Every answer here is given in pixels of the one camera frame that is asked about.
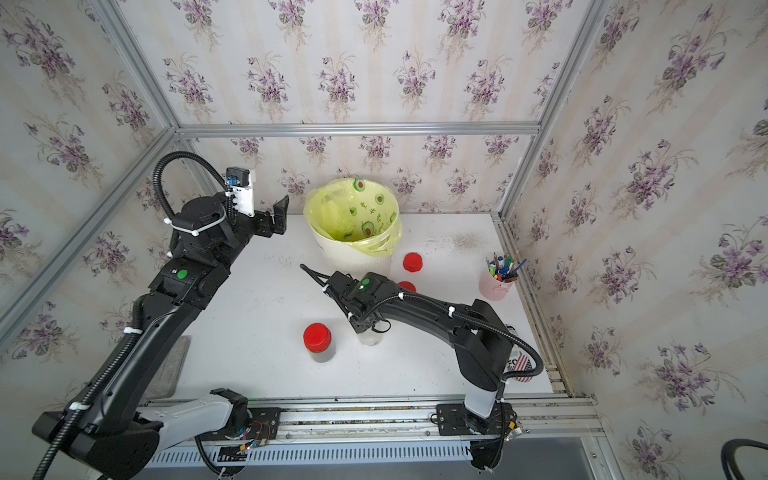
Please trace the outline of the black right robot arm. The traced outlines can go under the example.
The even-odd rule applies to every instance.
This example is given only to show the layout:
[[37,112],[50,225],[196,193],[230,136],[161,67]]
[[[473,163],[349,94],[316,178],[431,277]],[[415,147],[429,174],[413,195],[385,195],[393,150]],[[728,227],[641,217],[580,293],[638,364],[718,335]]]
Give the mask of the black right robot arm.
[[437,425],[446,434],[459,420],[462,435],[493,436],[470,443],[471,464],[481,471],[497,467],[505,443],[519,429],[513,407],[503,401],[509,379],[531,379],[544,372],[541,355],[512,333],[493,307],[476,299],[451,303],[410,291],[369,272],[360,280],[339,271],[324,274],[300,268],[322,287],[360,337],[382,335],[380,323],[400,322],[449,345],[469,389],[461,404],[436,407]]

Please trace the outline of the glass tea jar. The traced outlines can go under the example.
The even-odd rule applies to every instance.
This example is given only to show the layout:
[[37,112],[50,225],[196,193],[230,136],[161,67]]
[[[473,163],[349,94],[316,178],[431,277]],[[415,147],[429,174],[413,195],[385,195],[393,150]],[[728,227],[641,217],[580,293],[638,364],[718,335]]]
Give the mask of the glass tea jar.
[[383,339],[384,334],[371,328],[356,335],[360,344],[364,346],[375,346]]

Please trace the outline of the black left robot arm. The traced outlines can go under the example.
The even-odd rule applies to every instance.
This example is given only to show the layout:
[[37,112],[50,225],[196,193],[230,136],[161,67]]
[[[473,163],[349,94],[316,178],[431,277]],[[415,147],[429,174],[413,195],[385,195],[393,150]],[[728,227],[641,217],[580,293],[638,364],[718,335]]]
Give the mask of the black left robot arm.
[[[163,188],[163,173],[176,160],[203,167],[220,192],[175,211]],[[271,211],[258,211],[250,170],[229,167],[220,174],[203,157],[185,151],[160,158],[151,181],[172,229],[170,258],[148,292],[134,301],[122,338],[95,376],[64,409],[47,411],[35,422],[33,434],[48,444],[36,479],[46,477],[58,453],[105,478],[130,479],[161,450],[210,432],[239,439],[252,423],[247,398],[227,388],[167,414],[139,412],[138,407],[172,348],[211,303],[250,240],[285,233],[290,198],[275,202]]]

